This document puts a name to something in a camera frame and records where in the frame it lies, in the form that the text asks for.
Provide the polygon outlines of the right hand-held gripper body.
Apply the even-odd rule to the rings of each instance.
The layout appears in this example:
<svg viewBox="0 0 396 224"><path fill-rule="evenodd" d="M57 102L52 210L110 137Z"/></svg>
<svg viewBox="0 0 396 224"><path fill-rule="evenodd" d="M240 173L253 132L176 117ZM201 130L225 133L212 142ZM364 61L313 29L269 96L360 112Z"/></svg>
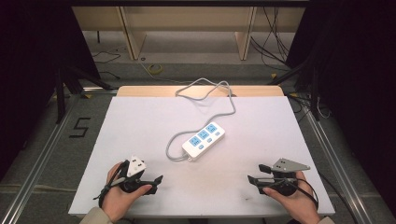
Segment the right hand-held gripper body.
<svg viewBox="0 0 396 224"><path fill-rule="evenodd" d="M270 167L272 168L271 174L274 176L273 179L275 182L270 188L275 189L283 196L290 196L297 190L298 180L296 172L310 169L309 165L284 158L279 159Z"/></svg>

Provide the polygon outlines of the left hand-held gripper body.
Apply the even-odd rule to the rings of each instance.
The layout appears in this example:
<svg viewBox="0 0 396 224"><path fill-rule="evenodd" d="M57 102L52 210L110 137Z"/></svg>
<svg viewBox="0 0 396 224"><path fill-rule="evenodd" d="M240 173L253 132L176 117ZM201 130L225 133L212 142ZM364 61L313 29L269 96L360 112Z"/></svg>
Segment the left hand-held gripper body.
<svg viewBox="0 0 396 224"><path fill-rule="evenodd" d="M126 160L120 169L120 188L124 192L134 192L142 186L151 185L153 181L143 181L141 176L146 169L146 164L138 159L136 156L132 156L131 159Z"/></svg>

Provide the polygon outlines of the white power strip blue sockets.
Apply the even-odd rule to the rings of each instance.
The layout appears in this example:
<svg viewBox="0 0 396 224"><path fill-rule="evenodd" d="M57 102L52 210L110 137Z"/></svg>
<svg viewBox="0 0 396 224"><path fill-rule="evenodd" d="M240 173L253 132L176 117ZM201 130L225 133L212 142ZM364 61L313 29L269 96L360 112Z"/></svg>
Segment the white power strip blue sockets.
<svg viewBox="0 0 396 224"><path fill-rule="evenodd" d="M182 145L182 149L187 153L189 161L196 161L221 140L224 135L224 129L216 122L210 122L189 138Z"/></svg>

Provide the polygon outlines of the person's left hand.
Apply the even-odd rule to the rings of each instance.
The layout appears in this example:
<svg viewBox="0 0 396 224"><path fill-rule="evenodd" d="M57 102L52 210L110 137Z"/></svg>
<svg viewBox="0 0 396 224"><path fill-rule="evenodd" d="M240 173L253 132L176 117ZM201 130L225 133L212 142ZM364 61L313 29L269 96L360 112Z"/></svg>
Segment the person's left hand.
<svg viewBox="0 0 396 224"><path fill-rule="evenodd" d="M150 189L151 185L145 185L132 193L126 193L119 187L113 187L103 200L102 210L112 223L116 223L124 217L134 202L145 195Z"/></svg>

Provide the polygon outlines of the person's right hand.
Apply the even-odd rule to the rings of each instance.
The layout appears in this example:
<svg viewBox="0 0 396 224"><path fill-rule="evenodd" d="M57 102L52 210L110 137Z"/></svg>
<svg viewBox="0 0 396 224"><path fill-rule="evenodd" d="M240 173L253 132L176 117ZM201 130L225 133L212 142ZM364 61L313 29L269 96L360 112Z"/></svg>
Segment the person's right hand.
<svg viewBox="0 0 396 224"><path fill-rule="evenodd" d="M298 187L292 195L286 197L278 193L274 189L264 188L266 194L278 201L290 214L290 216L301 224L318 224L321 216L318 214L316 204L311 200L313 190L306 183L304 173L298 171Z"/></svg>

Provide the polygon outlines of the white board table cover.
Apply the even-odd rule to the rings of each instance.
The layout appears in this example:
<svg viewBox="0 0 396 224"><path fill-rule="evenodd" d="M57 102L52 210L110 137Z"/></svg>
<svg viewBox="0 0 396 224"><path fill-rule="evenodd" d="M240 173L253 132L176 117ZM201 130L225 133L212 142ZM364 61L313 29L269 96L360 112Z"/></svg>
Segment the white board table cover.
<svg viewBox="0 0 396 224"><path fill-rule="evenodd" d="M224 137L197 161L176 162L192 131L213 119ZM334 212L289 100L277 97L115 97L99 132L70 214L82 217L116 163L137 156L144 179L162 175L155 194L138 199L131 217L278 217L285 209L248 182L260 164L281 158L309 165L307 181L318 194L318 211Z"/></svg>

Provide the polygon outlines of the wooden table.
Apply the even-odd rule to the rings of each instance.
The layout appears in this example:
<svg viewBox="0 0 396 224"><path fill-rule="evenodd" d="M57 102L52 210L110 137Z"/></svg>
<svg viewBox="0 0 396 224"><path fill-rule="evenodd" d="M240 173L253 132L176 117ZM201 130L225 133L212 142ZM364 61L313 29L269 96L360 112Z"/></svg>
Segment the wooden table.
<svg viewBox="0 0 396 224"><path fill-rule="evenodd" d="M122 86L118 97L174 97L182 86ZM181 94L191 97L203 97L213 89L213 86L192 86ZM233 85L231 90L237 97L283 96L284 92L278 86L244 86Z"/></svg>

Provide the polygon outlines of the black metal stand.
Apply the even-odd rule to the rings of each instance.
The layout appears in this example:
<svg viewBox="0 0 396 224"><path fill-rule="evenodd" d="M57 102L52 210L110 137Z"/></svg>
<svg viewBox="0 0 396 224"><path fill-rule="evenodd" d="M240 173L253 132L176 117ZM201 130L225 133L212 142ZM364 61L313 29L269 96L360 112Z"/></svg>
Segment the black metal stand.
<svg viewBox="0 0 396 224"><path fill-rule="evenodd" d="M316 120L319 120L318 109L318 69L309 61L292 68L281 77L277 77L269 82L269 85L278 85L294 76L297 80L294 89L297 91L308 91L310 93L309 109Z"/></svg>
<svg viewBox="0 0 396 224"><path fill-rule="evenodd" d="M65 66L63 68L60 68L55 74L57 108L58 108L58 115L56 121L57 124L59 124L62 121L66 112L65 100L64 100L64 87L69 89L69 91L72 94L82 94L83 87L79 82L80 79L86 79L92 84L107 91L114 90L112 86L106 84L99 77L90 75L89 73L75 66Z"/></svg>

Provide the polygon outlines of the black curtain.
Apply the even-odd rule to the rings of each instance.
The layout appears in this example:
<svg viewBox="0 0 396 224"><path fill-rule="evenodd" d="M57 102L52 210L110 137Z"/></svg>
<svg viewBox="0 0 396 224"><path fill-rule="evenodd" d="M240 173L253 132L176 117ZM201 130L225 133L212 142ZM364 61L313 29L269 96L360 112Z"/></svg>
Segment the black curtain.
<svg viewBox="0 0 396 224"><path fill-rule="evenodd" d="M305 59L339 13L315 57L318 91L366 174L396 210L396 0L309 0L288 63Z"/></svg>
<svg viewBox="0 0 396 224"><path fill-rule="evenodd" d="M0 181L69 67L99 77L70 6L0 0Z"/></svg>

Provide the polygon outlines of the beige wooden shelf unit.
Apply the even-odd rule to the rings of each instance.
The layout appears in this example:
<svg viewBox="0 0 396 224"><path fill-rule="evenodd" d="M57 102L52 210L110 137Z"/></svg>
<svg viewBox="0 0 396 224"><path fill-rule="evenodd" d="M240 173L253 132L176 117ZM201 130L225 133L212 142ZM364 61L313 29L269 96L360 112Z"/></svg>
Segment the beige wooden shelf unit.
<svg viewBox="0 0 396 224"><path fill-rule="evenodd" d="M136 60L148 32L232 32L239 58L248 57L251 34L297 31L302 7L73 7L83 31L122 31L131 59Z"/></svg>

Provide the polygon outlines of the aluminium floor rail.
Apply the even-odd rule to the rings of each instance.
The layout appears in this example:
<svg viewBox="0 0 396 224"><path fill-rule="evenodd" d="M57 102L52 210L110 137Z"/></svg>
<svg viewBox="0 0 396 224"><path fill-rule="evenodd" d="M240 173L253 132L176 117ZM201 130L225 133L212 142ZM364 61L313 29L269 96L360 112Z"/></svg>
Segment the aluminium floor rail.
<svg viewBox="0 0 396 224"><path fill-rule="evenodd" d="M51 154L56 148L59 139L64 131L64 128L69 121L70 114L80 99L79 95L71 95L64 116L54 124L50 136L46 144L42 147L40 154L35 160L34 165L31 167L26 178L20 186L17 187L16 196L11 201L5 215L0 219L1 224L16 224L21 216L21 213L26 206L29 198L34 192L37 181L42 175Z"/></svg>
<svg viewBox="0 0 396 224"><path fill-rule="evenodd" d="M344 192L347 206L350 208L353 217L356 219L358 224L373 224L363 200L359 196L356 188L353 186L351 179L348 177L347 170L344 168L340 159L336 155L336 152L334 151L334 148L332 147L332 144L323 127L318 121L316 121L312 112L307 107L303 107L303 111L305 112L305 116L309 121L310 126L313 129L321 145L321 148L327 157L327 160L329 161L330 166L332 167L332 171L341 190Z"/></svg>

